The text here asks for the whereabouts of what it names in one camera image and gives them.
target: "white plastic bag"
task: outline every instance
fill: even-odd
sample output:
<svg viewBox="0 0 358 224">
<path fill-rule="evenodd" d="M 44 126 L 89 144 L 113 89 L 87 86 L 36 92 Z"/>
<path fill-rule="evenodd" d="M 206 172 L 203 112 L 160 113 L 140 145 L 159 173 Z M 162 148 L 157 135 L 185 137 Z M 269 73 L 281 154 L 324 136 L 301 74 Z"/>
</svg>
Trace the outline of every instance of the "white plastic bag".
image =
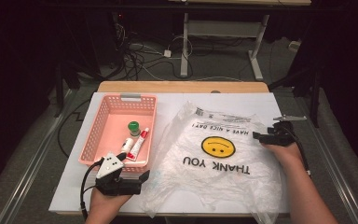
<svg viewBox="0 0 358 224">
<path fill-rule="evenodd" d="M 153 153 L 141 208 L 153 217 L 181 189 L 199 195 L 211 211 L 232 201 L 244 204 L 258 223 L 274 223 L 282 199 L 279 163 L 252 136 L 266 130 L 256 115 L 206 111 L 187 102 Z"/>
</svg>

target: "yellow smiley face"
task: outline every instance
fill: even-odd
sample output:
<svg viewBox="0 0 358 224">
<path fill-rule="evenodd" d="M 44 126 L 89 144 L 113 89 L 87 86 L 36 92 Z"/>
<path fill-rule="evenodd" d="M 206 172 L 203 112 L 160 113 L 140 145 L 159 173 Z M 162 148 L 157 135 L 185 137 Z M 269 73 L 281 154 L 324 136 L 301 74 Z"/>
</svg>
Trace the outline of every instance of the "yellow smiley face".
<svg viewBox="0 0 358 224">
<path fill-rule="evenodd" d="M 218 136 L 205 138 L 201 147 L 204 152 L 217 158 L 227 158 L 235 152 L 235 146 L 230 140 Z"/>
</svg>

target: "pink plastic basket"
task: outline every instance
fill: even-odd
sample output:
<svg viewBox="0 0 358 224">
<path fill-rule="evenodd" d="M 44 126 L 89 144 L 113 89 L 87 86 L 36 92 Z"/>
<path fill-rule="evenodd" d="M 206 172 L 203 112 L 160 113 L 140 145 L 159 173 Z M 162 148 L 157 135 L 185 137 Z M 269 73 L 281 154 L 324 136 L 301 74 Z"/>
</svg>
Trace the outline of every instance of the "pink plastic basket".
<svg viewBox="0 0 358 224">
<path fill-rule="evenodd" d="M 89 130 L 89 136 L 79 157 L 88 166 L 113 152 L 120 153 L 126 138 L 131 137 L 128 124 L 138 121 L 141 130 L 149 128 L 149 134 L 136 161 L 124 160 L 123 172 L 141 173 L 147 170 L 149 151 L 153 137 L 157 97 L 134 93 L 107 93 Z"/>
</svg>

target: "dark background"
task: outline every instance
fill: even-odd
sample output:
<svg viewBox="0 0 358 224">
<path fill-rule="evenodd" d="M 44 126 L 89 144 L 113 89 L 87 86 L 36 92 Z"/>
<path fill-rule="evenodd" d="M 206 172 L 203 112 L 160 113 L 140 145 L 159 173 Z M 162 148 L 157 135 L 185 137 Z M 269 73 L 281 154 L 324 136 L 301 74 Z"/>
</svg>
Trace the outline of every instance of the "dark background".
<svg viewBox="0 0 358 224">
<path fill-rule="evenodd" d="M 346 2 L 313 1 L 312 4 L 330 7 Z M 284 17 L 271 16 L 266 40 L 285 36 L 304 41 L 291 70 L 295 72 L 316 63 L 322 67 L 322 87 L 358 156 L 358 1 L 346 8 L 345 13 L 320 16 L 312 23 L 309 17 L 290 13 Z M 138 24 L 138 31 L 159 36 L 161 41 L 165 36 L 165 40 L 171 39 L 172 33 L 181 30 L 180 26 L 178 29 L 181 20 L 175 15 L 162 13 L 170 19 L 161 23 L 161 15 L 148 14 L 149 20 L 160 23 L 153 29 L 151 25 L 142 25 L 144 15 L 127 13 L 125 22 Z M 98 70 L 95 57 L 101 52 L 90 47 L 84 15 L 77 13 L 68 18 L 69 21 L 63 21 L 59 13 L 43 10 L 37 1 L 0 1 L 0 173 L 27 129 L 50 104 L 48 94 L 55 85 L 57 64 L 70 59 Z M 68 23 L 74 33 L 66 29 Z M 78 54 L 73 35 L 79 38 L 85 55 Z M 114 60 L 115 55 L 106 54 Z M 306 92 L 312 86 L 312 78 L 312 73 L 306 73 L 289 84 Z"/>
</svg>

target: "person's left hand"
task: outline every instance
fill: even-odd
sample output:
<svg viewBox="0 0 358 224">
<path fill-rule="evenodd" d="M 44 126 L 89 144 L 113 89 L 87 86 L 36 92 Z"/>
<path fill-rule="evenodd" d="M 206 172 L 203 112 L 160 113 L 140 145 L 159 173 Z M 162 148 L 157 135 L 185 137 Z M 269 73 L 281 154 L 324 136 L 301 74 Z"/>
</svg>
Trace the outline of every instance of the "person's left hand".
<svg viewBox="0 0 358 224">
<path fill-rule="evenodd" d="M 121 206 L 131 197 L 132 195 L 106 196 L 99 190 L 93 189 L 86 223 L 110 223 L 118 214 Z"/>
</svg>

